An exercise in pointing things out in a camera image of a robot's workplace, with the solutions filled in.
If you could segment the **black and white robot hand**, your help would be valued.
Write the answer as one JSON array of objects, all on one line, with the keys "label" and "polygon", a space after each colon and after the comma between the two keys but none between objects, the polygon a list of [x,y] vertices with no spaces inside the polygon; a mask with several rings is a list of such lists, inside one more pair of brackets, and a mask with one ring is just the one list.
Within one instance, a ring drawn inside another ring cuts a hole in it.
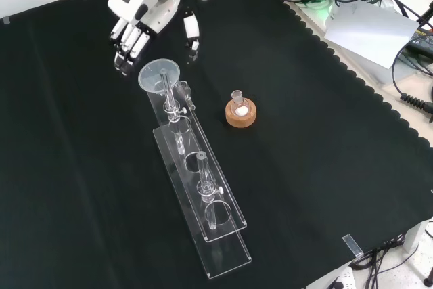
[{"label": "black and white robot hand", "polygon": [[108,0],[118,16],[110,33],[115,48],[114,67],[123,76],[135,70],[143,50],[174,18],[181,0]]}]

